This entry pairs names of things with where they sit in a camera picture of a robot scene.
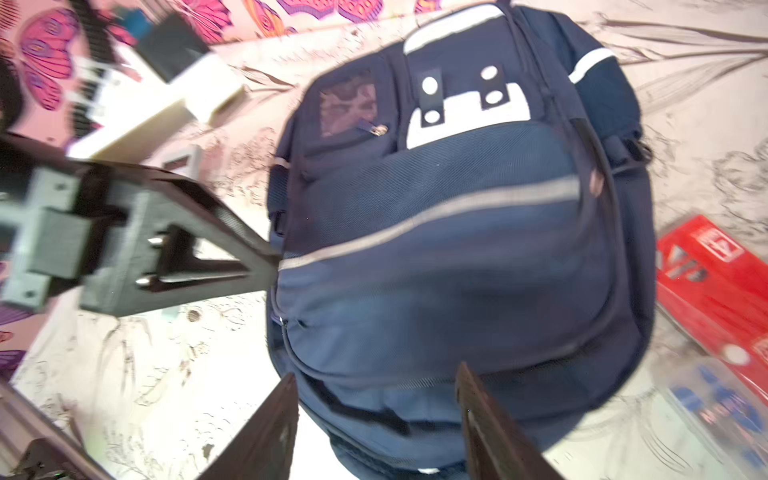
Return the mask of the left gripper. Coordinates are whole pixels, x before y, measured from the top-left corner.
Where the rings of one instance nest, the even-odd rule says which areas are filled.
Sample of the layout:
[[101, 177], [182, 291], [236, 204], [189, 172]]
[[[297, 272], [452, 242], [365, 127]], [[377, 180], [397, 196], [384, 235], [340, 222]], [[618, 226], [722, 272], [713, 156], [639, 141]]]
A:
[[207, 188], [143, 165], [73, 160], [1, 137], [2, 302], [29, 312], [81, 286], [114, 317], [265, 291], [278, 253]]

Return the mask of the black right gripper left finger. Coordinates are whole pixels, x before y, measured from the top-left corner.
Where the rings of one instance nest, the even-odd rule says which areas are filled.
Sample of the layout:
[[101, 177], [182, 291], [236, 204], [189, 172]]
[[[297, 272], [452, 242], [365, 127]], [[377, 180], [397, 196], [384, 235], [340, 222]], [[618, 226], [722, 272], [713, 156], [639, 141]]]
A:
[[298, 427], [295, 376], [287, 374], [200, 480], [288, 480]]

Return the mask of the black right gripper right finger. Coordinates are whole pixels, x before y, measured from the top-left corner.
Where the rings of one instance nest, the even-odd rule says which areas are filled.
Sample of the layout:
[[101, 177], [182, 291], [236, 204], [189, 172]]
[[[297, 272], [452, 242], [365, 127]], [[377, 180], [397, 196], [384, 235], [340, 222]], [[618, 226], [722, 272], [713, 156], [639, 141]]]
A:
[[456, 396], [470, 478], [562, 480], [466, 363], [458, 367]]

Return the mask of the navy blue backpack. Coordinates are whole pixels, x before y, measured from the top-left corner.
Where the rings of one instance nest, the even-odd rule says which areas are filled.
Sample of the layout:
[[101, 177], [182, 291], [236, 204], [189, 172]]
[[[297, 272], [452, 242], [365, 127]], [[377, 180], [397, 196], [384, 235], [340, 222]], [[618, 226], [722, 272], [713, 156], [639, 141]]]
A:
[[564, 14], [468, 7], [319, 76], [270, 172], [280, 374], [360, 479], [463, 479], [461, 364], [540, 449], [654, 325], [637, 97]]

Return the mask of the grey scientific calculator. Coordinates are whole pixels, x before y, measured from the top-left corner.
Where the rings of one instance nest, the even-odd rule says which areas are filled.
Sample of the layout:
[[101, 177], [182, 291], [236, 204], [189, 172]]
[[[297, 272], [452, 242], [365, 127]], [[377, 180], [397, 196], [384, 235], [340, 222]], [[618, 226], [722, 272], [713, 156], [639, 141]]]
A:
[[191, 180], [198, 180], [203, 156], [204, 151], [200, 146], [190, 145], [165, 158], [160, 163], [160, 168]]

